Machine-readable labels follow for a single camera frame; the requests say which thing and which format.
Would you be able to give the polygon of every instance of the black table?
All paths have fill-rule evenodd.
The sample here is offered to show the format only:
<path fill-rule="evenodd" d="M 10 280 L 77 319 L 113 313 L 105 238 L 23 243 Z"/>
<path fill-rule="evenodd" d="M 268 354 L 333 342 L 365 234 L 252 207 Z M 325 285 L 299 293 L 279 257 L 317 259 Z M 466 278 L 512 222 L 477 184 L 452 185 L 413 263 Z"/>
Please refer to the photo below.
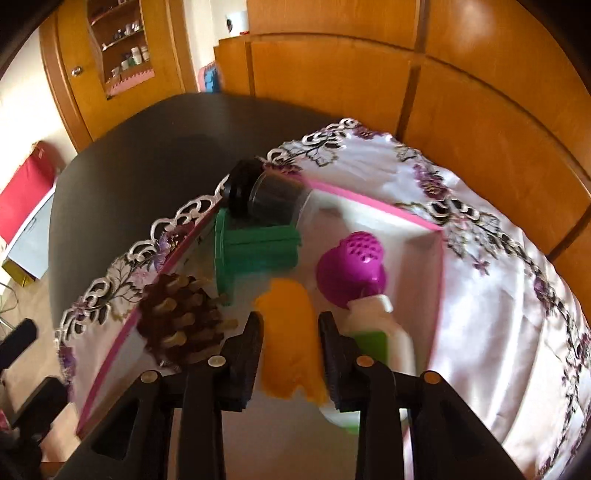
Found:
<path fill-rule="evenodd" d="M 214 192 L 241 158 L 264 156 L 337 119 L 271 100 L 186 93 L 118 125 L 59 177 L 51 210 L 54 326 L 90 283 L 150 226 Z"/>

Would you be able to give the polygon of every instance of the wooden wardrobe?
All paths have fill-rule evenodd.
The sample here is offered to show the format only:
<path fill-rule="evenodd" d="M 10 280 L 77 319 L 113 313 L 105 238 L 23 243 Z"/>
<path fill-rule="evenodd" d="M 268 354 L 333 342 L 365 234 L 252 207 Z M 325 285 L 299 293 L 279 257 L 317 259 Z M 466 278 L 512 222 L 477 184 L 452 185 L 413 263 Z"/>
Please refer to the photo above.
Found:
<path fill-rule="evenodd" d="M 78 151 L 146 107 L 197 91 L 182 0 L 119 1 L 65 0 L 40 27 L 50 88 Z M 134 47 L 149 58 L 123 70 Z"/>
<path fill-rule="evenodd" d="M 248 0 L 223 90 L 354 117 L 520 226 L 591 316 L 591 96 L 517 0 Z"/>

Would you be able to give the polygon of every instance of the white wall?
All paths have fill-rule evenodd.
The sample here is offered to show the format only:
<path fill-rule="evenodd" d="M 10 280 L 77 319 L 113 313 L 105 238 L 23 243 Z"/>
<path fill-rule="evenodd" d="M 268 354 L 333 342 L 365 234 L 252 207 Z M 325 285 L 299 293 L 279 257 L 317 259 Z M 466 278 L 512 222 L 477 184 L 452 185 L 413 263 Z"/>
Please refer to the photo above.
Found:
<path fill-rule="evenodd" d="M 246 10 L 246 0 L 211 0 L 211 3 L 213 31 L 216 39 L 228 38 L 230 34 L 226 26 L 226 15 Z"/>
<path fill-rule="evenodd" d="M 35 30 L 0 79 L 0 191 L 38 140 L 52 144 L 67 163 L 76 156 L 47 83 Z M 0 252 L 3 245 L 0 239 Z M 0 281 L 7 280 L 0 268 Z"/>
<path fill-rule="evenodd" d="M 213 33 L 212 7 L 209 0 L 183 0 L 189 49 L 195 76 L 201 67 L 214 61 L 213 46 L 217 45 Z"/>
<path fill-rule="evenodd" d="M 229 37 L 226 14 L 246 10 L 246 0 L 183 0 L 195 75 L 214 61 L 213 47 Z"/>

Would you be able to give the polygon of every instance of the green plastic toy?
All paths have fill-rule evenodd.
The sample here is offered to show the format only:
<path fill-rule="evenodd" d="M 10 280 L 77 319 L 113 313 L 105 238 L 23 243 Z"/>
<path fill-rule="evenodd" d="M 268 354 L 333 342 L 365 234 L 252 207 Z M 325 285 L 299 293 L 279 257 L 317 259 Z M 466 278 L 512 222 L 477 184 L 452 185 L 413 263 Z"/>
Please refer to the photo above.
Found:
<path fill-rule="evenodd" d="M 364 355 L 388 365 L 388 337 L 384 332 L 356 333 L 353 338 Z"/>
<path fill-rule="evenodd" d="M 234 278 L 239 274 L 289 270 L 298 262 L 301 237 L 291 225 L 257 228 L 228 228 L 228 211 L 220 209 L 216 217 L 215 270 L 218 295 L 230 302 Z"/>

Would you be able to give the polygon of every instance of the bottle on shelf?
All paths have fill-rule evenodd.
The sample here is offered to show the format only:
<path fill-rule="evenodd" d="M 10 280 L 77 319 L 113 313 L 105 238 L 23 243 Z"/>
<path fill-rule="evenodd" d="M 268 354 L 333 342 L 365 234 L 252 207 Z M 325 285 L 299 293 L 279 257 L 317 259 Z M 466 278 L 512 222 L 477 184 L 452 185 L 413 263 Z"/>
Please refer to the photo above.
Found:
<path fill-rule="evenodd" d="M 142 45 L 139 48 L 142 51 L 142 58 L 144 61 L 148 61 L 150 59 L 150 52 L 148 51 L 148 47 L 146 45 Z"/>
<path fill-rule="evenodd" d="M 139 47 L 133 47 L 131 49 L 131 55 L 136 65 L 142 63 L 142 54 L 139 52 Z"/>
<path fill-rule="evenodd" d="M 134 58 L 131 56 L 131 53 L 129 53 L 129 52 L 124 53 L 123 58 L 127 62 L 128 67 L 135 67 Z"/>

